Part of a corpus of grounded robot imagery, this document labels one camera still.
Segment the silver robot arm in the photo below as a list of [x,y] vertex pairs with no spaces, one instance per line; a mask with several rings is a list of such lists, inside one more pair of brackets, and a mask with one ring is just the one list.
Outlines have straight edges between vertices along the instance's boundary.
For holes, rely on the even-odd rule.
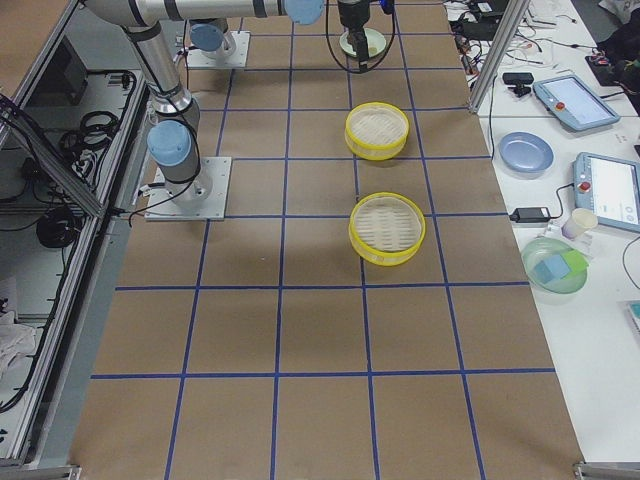
[[[87,1],[99,18],[120,27],[152,27],[160,20],[205,20],[214,18],[287,16],[298,24],[312,24],[320,17],[324,1]],[[358,69],[369,70],[369,46],[365,25],[370,19],[368,1],[339,1],[341,25],[347,29]]]
[[171,199],[186,204],[198,198],[201,173],[197,144],[200,108],[183,85],[169,52],[161,25],[125,27],[144,79],[158,123],[147,135],[147,147],[164,176]]

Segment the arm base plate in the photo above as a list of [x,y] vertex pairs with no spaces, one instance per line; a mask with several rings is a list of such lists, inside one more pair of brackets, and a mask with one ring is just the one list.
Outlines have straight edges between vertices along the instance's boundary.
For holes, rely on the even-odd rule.
[[202,157],[201,171],[189,189],[171,183],[165,185],[161,169],[156,168],[154,181],[162,183],[150,192],[151,207],[144,211],[148,221],[223,220],[231,176],[231,157]]
[[188,65],[194,70],[243,69],[246,67],[250,33],[248,31],[222,32],[206,30],[197,33],[193,49],[189,51]]

